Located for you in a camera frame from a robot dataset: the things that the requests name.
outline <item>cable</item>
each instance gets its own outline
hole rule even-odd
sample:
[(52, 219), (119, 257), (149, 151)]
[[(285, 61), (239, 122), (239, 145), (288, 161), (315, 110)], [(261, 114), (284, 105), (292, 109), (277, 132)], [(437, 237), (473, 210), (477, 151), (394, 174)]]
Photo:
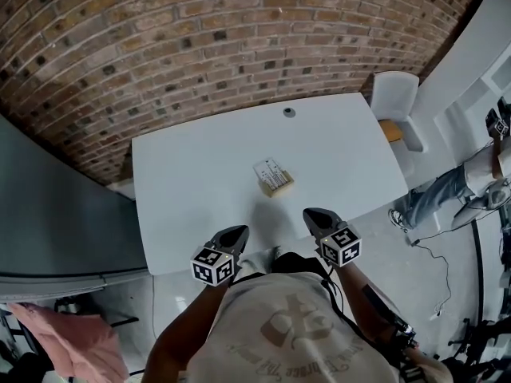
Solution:
[[(476, 219), (476, 221), (479, 221), (479, 220), (482, 220), (484, 219), (485, 217), (488, 217), (490, 214), (493, 214), (495, 211), (498, 211), (499, 208), (495, 208), (493, 209), (490, 213), (488, 213), (487, 215), (483, 215), (480, 219)], [(442, 235), (442, 234), (445, 234), (445, 233), (452, 233), (453, 231), (456, 231), (456, 230), (459, 230), (460, 228), (463, 228), (463, 227), (466, 227), (468, 226), (470, 223), (472, 223), (472, 221), (469, 221), (468, 223), (465, 223), (463, 224), (462, 226), (460, 227), (456, 227), (456, 228), (453, 228), (452, 230), (445, 230), (445, 231), (440, 231), (438, 234), (435, 234), (435, 235), (431, 235), (430, 237), (422, 237), (421, 239), (416, 239), (413, 243), (412, 243), (412, 247), (416, 246), (417, 243), (420, 243), (422, 240), (425, 240), (425, 239), (434, 239), (435, 237), (438, 237), (439, 235)]]
[(341, 312), (344, 314), (344, 297), (343, 292), (341, 291), (341, 288), (339, 285), (337, 285), (335, 282), (331, 281), (334, 284), (334, 287), (339, 290), (339, 294), (341, 295)]
[(334, 291), (335, 291), (335, 288), (337, 288), (339, 290), (339, 293), (341, 295), (341, 312), (344, 313), (344, 297), (343, 297), (343, 292), (341, 291), (341, 288), (339, 287), (339, 285), (337, 285), (337, 283), (333, 282), (332, 279), (331, 279), (331, 275), (334, 272), (334, 269), (335, 269), (334, 266), (332, 266), (332, 269), (330, 270), (330, 273), (328, 274), (328, 278), (330, 278), (330, 280), (328, 282), (330, 282), (334, 286)]
[(482, 148), (479, 148), (471, 157), (469, 157), (468, 159), (463, 160), (458, 166), (461, 166), (465, 162), (468, 162), (469, 160), (472, 160), (474, 157), (476, 157), (479, 154), (479, 152), (481, 150), (488, 148), (492, 144), (493, 144), (493, 139), (490, 139)]
[(412, 245), (412, 248), (413, 247), (419, 247), (419, 248), (422, 248), (423, 250), (428, 250), (428, 252), (430, 253), (431, 255), (431, 258), (432, 259), (443, 259), (445, 262), (446, 262), (446, 265), (447, 265), (447, 268), (446, 268), (446, 284), (447, 284), (447, 290), (449, 291), (449, 297), (447, 299), (445, 299), (444, 301), (442, 301), (441, 304), (439, 305), (436, 305), (434, 307), (434, 311), (437, 313), (437, 315), (439, 316), (440, 315), (440, 312), (442, 311), (442, 308), (443, 306), (446, 304), (447, 301), (449, 301), (452, 296), (453, 296), (453, 292), (451, 291), (450, 289), (450, 285), (449, 285), (449, 263), (447, 262), (447, 259), (446, 257), (444, 257), (443, 255), (433, 255), (433, 252), (431, 249), (429, 249), (428, 247), (424, 247), (424, 246), (421, 246), (419, 244), (415, 244), (415, 245)]
[(145, 372), (145, 369), (142, 369), (142, 370), (137, 370), (136, 372), (131, 372), (129, 374), (129, 376), (135, 376), (137, 374), (142, 374), (143, 372)]
[[(507, 179), (506, 179), (506, 180), (504, 180), (504, 182), (503, 182), (502, 184), (504, 184), (504, 185), (505, 185), (505, 186), (506, 186), (506, 187), (507, 187), (507, 188), (511, 191), (511, 187), (509, 186), (509, 183), (508, 183), (508, 180), (507, 180)], [(494, 210), (498, 210), (499, 208), (501, 208), (502, 206), (504, 206), (505, 204), (507, 204), (510, 200), (511, 200), (511, 196), (510, 196), (510, 197), (508, 197), (508, 198), (507, 198), (507, 199), (506, 199), (506, 200), (505, 200), (505, 201), (504, 201), (504, 202), (503, 202), (503, 203), (502, 203), (499, 207), (497, 207), (497, 208), (493, 209), (492, 211), (494, 211)], [(486, 208), (485, 208), (485, 207), (471, 207), (471, 206), (469, 206), (468, 204), (466, 204), (466, 208), (469, 208), (470, 210), (486, 210)]]
[(153, 279), (153, 315), (151, 317), (151, 324), (152, 324), (152, 327), (153, 327), (153, 336), (154, 336), (154, 339), (157, 340), (158, 338), (156, 337), (156, 331), (154, 330), (154, 298), (155, 298), (155, 290), (154, 290), (154, 275), (151, 277)]

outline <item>jeans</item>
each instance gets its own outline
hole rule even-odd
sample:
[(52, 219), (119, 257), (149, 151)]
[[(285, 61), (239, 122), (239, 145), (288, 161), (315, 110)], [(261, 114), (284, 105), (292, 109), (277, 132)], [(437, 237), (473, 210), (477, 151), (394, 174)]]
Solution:
[(461, 165), (438, 177), (423, 193), (413, 193), (402, 224), (410, 230), (416, 228), (445, 201), (469, 195), (473, 193), (466, 185), (465, 168)]

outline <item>white wall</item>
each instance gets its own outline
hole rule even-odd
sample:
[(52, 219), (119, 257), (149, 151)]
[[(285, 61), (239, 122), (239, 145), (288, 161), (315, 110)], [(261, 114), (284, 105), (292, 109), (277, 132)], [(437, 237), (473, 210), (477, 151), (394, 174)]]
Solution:
[(457, 166), (459, 155), (451, 151), (435, 118), (444, 113), (509, 45), (510, 18), (511, 0), (484, 0), (453, 48), (419, 87), (411, 117), (425, 137), (428, 150), (412, 152), (415, 170), (406, 179), (409, 188)]

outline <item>person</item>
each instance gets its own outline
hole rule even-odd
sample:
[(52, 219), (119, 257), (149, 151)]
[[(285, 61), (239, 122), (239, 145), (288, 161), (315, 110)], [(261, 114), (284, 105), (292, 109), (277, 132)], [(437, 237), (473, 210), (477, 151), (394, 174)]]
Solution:
[[(353, 263), (335, 270), (356, 324), (319, 260), (287, 252), (269, 274), (206, 286), (156, 340), (142, 383), (405, 381), (392, 360), (394, 327), (362, 292), (373, 284)], [(439, 361), (414, 348), (405, 355), (408, 381), (452, 382)]]
[(489, 186), (511, 174), (511, 139), (495, 129), (489, 132), (493, 144), (483, 148), (464, 164), (438, 177), (424, 192), (412, 191), (405, 211), (389, 210), (393, 225), (404, 232), (413, 230), (435, 213), (447, 200), (475, 195), (481, 197)]

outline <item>white floor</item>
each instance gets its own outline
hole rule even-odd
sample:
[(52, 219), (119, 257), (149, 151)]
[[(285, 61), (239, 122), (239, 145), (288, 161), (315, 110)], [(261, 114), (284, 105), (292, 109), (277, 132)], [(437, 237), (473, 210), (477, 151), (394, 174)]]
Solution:
[[(438, 214), (442, 230), (449, 229), (458, 201), (445, 205)], [(382, 207), (352, 223), (362, 236), (362, 255), (357, 265), (399, 308), (417, 331), (422, 351), (448, 357), (447, 342), (461, 332), (463, 318), (474, 319), (477, 310), (477, 264), (470, 226), (425, 240), (435, 255), (444, 255), (449, 264), (452, 298), (438, 317), (434, 308), (449, 295), (446, 264), (432, 259), (428, 251), (412, 248), (406, 236), (387, 218), (389, 206)], [(433, 220), (424, 223), (412, 239), (438, 232)], [(128, 316), (138, 323), (117, 328), (123, 355), (130, 372), (143, 369), (155, 337), (200, 293), (202, 285), (187, 271), (145, 278), (93, 293), (105, 309), (107, 320)]]

